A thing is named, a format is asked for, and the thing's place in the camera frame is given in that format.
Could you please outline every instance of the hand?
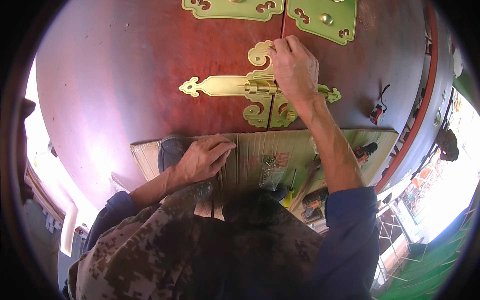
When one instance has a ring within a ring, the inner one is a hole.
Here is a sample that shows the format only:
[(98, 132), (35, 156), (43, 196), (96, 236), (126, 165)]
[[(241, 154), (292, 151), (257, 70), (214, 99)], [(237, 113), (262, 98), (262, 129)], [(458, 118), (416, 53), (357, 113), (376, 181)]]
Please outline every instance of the hand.
[(213, 177), (223, 167), (230, 151), (236, 146), (219, 133), (193, 142), (175, 169), (189, 184)]
[(310, 107), (318, 98), (318, 60), (298, 40), (287, 36), (273, 41), (268, 48), (272, 58), (274, 76), (285, 98), (298, 111)]

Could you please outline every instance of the cordless drill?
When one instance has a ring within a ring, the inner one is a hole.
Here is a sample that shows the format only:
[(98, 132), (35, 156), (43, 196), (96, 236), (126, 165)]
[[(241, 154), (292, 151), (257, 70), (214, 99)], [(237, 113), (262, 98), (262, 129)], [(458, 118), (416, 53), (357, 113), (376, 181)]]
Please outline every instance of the cordless drill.
[[(355, 149), (354, 154), (360, 167), (367, 162), (370, 155), (377, 151), (377, 149), (377, 143), (370, 143), (364, 147), (358, 147)], [(311, 224), (324, 218), (320, 207), (324, 205), (328, 195), (328, 189), (323, 188), (305, 196), (301, 202), (303, 208), (305, 209), (305, 211), (301, 213), (304, 223)]]
[(357, 149), (355, 149), (353, 153), (355, 154), (355, 157), (357, 158), (360, 167), (365, 165), (370, 155), (372, 155), (373, 152), (377, 151), (377, 149), (378, 145), (375, 142), (370, 143), (364, 147), (358, 147)]

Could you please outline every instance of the green floor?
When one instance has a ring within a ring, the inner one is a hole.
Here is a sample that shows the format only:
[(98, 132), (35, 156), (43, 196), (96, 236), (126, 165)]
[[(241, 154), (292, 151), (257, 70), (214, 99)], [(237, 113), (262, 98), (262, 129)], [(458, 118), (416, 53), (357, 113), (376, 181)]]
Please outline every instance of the green floor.
[(420, 262), (408, 261), (403, 272), (395, 274), (396, 277), (408, 280), (408, 282), (394, 279), (388, 290), (376, 298), (378, 300), (433, 298), (435, 292), (452, 271), (456, 259), (460, 255), (459, 252), (467, 241), (466, 235), (469, 233), (468, 229), (472, 219), (473, 217), (447, 242), (436, 247), (429, 248), (427, 246), (425, 254), (420, 253), (416, 257), (410, 257)]

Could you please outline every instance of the screw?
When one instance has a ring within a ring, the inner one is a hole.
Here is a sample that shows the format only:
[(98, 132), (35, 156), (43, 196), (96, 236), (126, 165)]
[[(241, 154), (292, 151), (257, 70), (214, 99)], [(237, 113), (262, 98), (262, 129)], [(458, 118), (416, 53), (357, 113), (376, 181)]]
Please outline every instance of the screw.
[(325, 25), (331, 25), (333, 23), (332, 16), (327, 13), (322, 14), (320, 16), (320, 20), (322, 20), (323, 24)]

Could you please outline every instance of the wooden cabinet door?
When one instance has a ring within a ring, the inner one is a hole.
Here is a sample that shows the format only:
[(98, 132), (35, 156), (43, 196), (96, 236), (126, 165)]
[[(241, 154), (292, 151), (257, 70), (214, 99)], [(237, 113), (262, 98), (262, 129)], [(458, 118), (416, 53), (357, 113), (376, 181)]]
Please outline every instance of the wooden cabinet door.
[(37, 87), (51, 141), (89, 198), (111, 172), (128, 188), (144, 179), (129, 145), (218, 132), (256, 132), (243, 96), (192, 97), (193, 76), (246, 75), (256, 43), (279, 38), (282, 15), (268, 22), (196, 19), (180, 0), (71, 0), (38, 50)]

